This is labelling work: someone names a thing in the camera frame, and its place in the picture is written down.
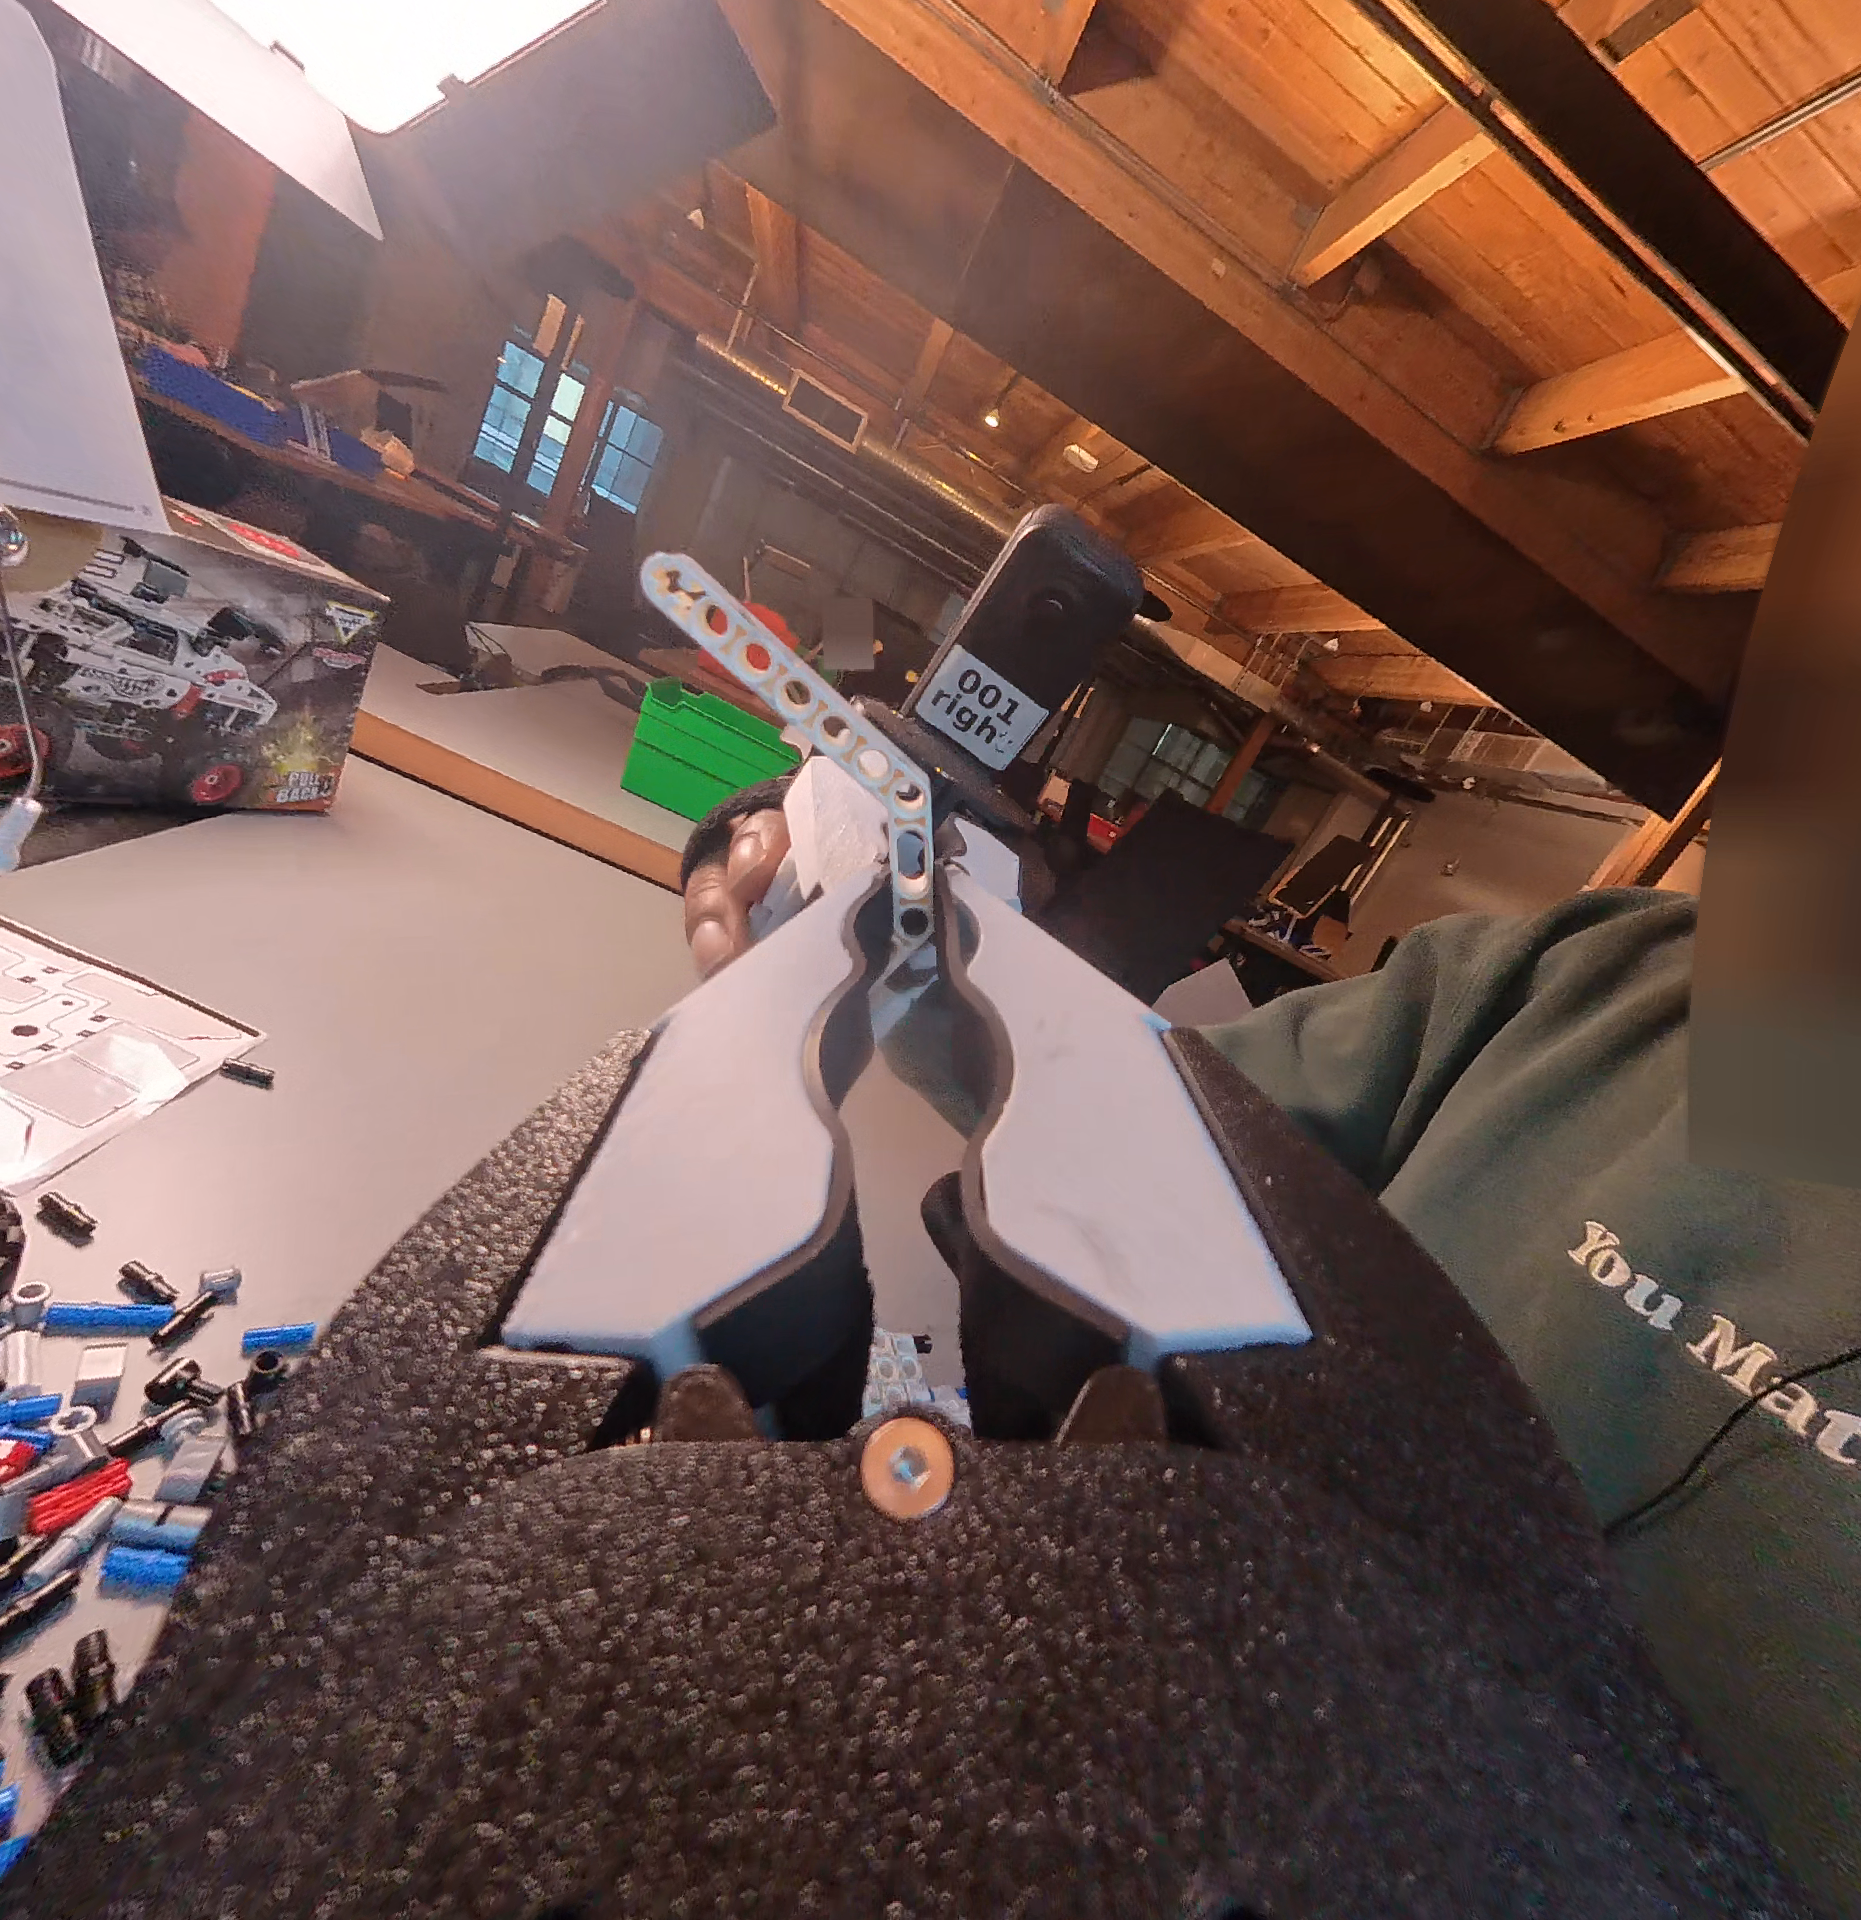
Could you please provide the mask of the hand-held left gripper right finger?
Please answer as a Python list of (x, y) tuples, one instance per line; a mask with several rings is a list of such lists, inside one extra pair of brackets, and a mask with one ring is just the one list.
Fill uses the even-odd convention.
[(979, 879), (937, 869), (979, 1251), (1125, 1366), (1312, 1340), (1167, 1017)]

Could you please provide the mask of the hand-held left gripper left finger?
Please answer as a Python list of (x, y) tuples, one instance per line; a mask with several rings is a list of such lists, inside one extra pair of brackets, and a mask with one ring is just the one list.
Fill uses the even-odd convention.
[(860, 869), (655, 1017), (500, 1309), (500, 1347), (705, 1347), (738, 1285), (823, 1241), (847, 1201), (823, 1017), (856, 1011), (860, 1070), (860, 906), (887, 943), (889, 881)]

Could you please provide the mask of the white bent beam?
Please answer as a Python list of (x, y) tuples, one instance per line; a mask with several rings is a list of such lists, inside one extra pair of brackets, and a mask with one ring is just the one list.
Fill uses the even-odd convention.
[(860, 793), (887, 800), (889, 829), (889, 906), (874, 928), (874, 1042), (912, 1011), (937, 974), (937, 906), (928, 906), (928, 779), (837, 691), (819, 661), (797, 661), (738, 597), (728, 597), (691, 556), (645, 556), (638, 597), (738, 687), (768, 700), (812, 752), (831, 752)]

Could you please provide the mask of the pile of small brick parts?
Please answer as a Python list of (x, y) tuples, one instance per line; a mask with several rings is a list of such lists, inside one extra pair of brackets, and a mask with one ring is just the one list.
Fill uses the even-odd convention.
[(192, 1278), (186, 1306), (201, 1285), (211, 1309), (167, 1347), (150, 1325), (186, 1309), (55, 1285), (32, 1325), (42, 1340), (0, 1340), (42, 1366), (0, 1394), (0, 1871), (102, 1760), (251, 1428), (329, 1325), (320, 1306), (240, 1272)]

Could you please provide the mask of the instruction booklet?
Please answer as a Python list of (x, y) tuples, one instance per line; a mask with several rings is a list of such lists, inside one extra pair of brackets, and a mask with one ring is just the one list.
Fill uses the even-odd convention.
[(55, 51), (12, 0), (0, 0), (0, 499), (167, 533)]

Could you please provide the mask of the person's right forearm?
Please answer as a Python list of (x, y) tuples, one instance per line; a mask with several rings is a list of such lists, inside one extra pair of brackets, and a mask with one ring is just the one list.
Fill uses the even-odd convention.
[(1396, 974), (1312, 980), (1240, 1017), (1197, 1025), (1258, 1094), (1270, 1094), (1343, 1170), (1386, 1186), (1386, 1133), (1424, 1054), (1424, 1001)]

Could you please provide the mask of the grey desk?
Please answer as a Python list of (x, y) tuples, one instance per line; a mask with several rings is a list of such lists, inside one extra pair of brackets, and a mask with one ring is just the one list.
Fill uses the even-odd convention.
[(0, 1910), (718, 1910), (819, 1787), (837, 1515), (768, 1445), (594, 1445), (636, 1371), (486, 1366), (483, 1226), (555, 1186), (686, 993), (682, 899), (350, 761), (337, 813), (211, 813), (0, 879), (0, 924), (265, 1036), (63, 1186), (110, 1255), (320, 1315), (142, 1670)]

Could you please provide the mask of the person's right hand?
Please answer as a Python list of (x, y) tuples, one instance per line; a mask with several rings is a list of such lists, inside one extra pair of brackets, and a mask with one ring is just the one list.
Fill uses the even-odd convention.
[(795, 855), (788, 793), (795, 779), (764, 779), (691, 826), (682, 855), (682, 924), (691, 974), (718, 974), (758, 943), (750, 916), (768, 899)]

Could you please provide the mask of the green bin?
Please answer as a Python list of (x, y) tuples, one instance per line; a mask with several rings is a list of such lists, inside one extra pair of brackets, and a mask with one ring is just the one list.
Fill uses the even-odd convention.
[(750, 782), (795, 779), (797, 744), (776, 739), (776, 726), (732, 707), (728, 691), (691, 691), (682, 675), (655, 675), (636, 714), (629, 744), (629, 793), (655, 800), (686, 826), (728, 804)]

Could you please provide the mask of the wood edged table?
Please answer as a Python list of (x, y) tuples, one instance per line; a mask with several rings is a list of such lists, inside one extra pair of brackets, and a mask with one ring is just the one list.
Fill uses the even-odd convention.
[(600, 691), (577, 639), (527, 639), (577, 671), (463, 691), (451, 671), (374, 647), (350, 752), (671, 891), (691, 826), (629, 793), (636, 707)]

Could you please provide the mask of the person's green sweatshirt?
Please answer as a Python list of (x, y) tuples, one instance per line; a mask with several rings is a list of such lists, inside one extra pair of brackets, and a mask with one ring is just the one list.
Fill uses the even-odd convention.
[(1861, 1186), (1693, 1165), (1693, 906), (1412, 928), (1379, 1214), (1529, 1371), (1711, 1765), (1861, 1910)]

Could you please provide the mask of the background work table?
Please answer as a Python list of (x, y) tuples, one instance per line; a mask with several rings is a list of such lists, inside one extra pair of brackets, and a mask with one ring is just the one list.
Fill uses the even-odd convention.
[(343, 562), (363, 522), (412, 547), (434, 585), (463, 613), (564, 613), (589, 547), (440, 478), (390, 470), (374, 441), (320, 417), (315, 407), (265, 407), (211, 368), (142, 339), (131, 358), (131, 394), (160, 497), (243, 519), (273, 542), (302, 542)]

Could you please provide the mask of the white sticker sheet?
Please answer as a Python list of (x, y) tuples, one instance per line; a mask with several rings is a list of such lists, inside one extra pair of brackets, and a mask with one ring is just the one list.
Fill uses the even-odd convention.
[(0, 1186), (65, 1170), (260, 1042), (201, 1001), (0, 924)]

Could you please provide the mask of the toy truck set box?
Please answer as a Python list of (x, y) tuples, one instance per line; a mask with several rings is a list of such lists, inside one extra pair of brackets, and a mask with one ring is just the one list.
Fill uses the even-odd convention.
[(219, 510), (0, 510), (0, 800), (329, 813), (390, 597)]

